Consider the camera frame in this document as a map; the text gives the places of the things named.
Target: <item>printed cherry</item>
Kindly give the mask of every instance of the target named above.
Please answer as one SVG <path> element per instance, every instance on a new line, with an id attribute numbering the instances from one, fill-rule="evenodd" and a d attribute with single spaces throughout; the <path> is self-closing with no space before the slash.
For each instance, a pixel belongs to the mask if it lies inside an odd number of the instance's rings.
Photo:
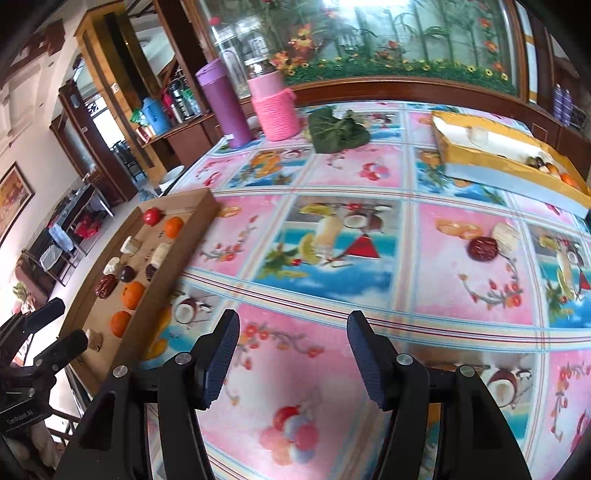
<path id="1" fill-rule="evenodd" d="M 285 421 L 293 415 L 299 414 L 300 411 L 297 407 L 280 408 L 275 412 L 275 415 L 273 415 L 273 426 L 280 432 L 283 432 L 283 424 L 285 423 Z"/>

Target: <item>purple bottle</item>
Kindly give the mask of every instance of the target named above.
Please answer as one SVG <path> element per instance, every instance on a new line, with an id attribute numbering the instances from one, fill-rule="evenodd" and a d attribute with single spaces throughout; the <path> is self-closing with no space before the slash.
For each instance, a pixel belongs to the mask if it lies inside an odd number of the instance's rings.
<path id="1" fill-rule="evenodd" d="M 562 110 L 563 110 L 563 102 L 564 102 L 564 93 L 560 85 L 557 83 L 554 87 L 554 118 L 559 122 L 562 121 Z"/>
<path id="2" fill-rule="evenodd" d="M 238 97 L 228 78 L 228 71 L 221 59 L 209 62 L 195 76 L 207 101 L 220 122 L 224 135 L 228 138 L 231 148 L 239 148 L 252 140 L 251 129 Z"/>
<path id="3" fill-rule="evenodd" d="M 570 125 L 570 118 L 573 116 L 573 98 L 570 95 L 569 89 L 564 91 L 564 106 L 562 108 L 562 123 L 566 126 Z"/>

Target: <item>red date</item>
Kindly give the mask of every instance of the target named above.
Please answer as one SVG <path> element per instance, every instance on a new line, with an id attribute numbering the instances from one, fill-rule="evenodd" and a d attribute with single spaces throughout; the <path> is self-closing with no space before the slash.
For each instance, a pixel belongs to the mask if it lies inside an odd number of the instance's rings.
<path id="1" fill-rule="evenodd" d="M 499 254 L 499 246 L 494 238 L 479 236 L 468 244 L 468 256 L 478 262 L 489 262 Z"/>

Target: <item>pink tablecloth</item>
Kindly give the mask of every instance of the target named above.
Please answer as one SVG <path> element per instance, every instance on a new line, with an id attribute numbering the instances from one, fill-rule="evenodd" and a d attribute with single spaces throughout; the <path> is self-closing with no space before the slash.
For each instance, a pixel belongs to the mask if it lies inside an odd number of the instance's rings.
<path id="1" fill-rule="evenodd" d="M 550 479 L 591 412 L 586 225 L 446 177 L 430 110 L 464 109 L 355 102 L 335 112 L 348 108 L 371 125 L 364 147 L 317 155 L 302 135 L 272 143 L 259 134 L 235 151 L 221 142 L 178 182 L 176 192 L 212 188 L 223 205 L 177 287 L 206 308 L 189 324 L 173 318 L 162 336 L 167 350 L 144 366 L 190 349 L 225 308 L 236 309 L 242 334 L 226 384 L 199 413 L 216 476 L 364 478 L 388 415 L 369 400 L 343 329 L 347 314 L 362 309 L 400 352 L 440 368 L 473 365 L 533 478 Z M 514 258 L 470 260 L 462 232 L 488 235 L 499 222 L 521 234 Z M 306 445 L 275 428 L 282 416 L 311 425 Z M 421 479 L 431 475 L 437 429 L 434 414 Z"/>

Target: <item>green vegetable bundle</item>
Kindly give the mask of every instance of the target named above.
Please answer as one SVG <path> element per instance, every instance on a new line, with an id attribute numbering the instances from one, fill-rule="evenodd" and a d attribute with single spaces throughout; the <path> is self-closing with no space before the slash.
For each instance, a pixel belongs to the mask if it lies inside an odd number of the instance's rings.
<path id="1" fill-rule="evenodd" d="M 308 128 L 316 153 L 337 153 L 369 143 L 369 132 L 351 110 L 341 120 L 333 116 L 331 107 L 320 108 L 308 117 Z"/>

